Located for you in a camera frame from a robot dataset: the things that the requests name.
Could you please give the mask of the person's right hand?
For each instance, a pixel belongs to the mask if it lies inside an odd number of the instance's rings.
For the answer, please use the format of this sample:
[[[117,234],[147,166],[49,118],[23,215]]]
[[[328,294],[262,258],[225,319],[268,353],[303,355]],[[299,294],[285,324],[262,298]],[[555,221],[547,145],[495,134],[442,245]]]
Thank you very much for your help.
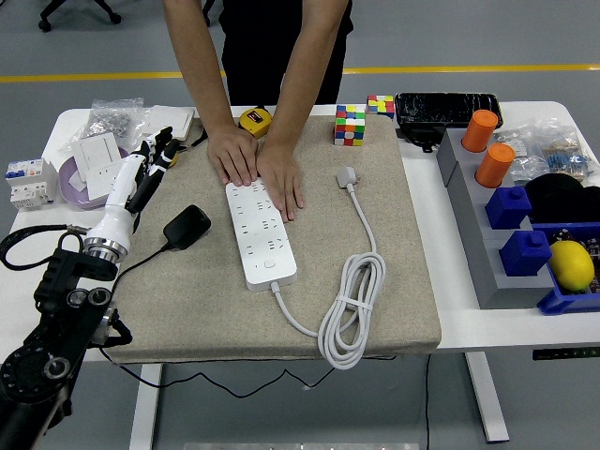
[[[207,132],[207,156],[223,185],[249,186],[258,177],[258,141],[236,125],[217,127]]]

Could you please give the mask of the person's left hand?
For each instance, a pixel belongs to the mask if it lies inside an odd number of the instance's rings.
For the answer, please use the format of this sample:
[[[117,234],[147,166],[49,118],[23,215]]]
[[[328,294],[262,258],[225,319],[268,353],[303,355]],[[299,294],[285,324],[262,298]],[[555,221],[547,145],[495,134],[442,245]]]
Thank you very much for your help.
[[[290,146],[266,142],[257,156],[257,170],[284,223],[294,221],[305,200],[301,172]]]

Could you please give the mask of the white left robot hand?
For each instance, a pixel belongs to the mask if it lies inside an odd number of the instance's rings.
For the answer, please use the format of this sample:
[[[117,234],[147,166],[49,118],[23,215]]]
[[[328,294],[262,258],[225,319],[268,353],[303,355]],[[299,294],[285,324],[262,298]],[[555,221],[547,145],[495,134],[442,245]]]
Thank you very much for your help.
[[[125,158],[104,206],[104,216],[83,240],[83,252],[121,262],[130,251],[135,222],[157,191],[179,149],[173,129],[165,127],[142,140]]]

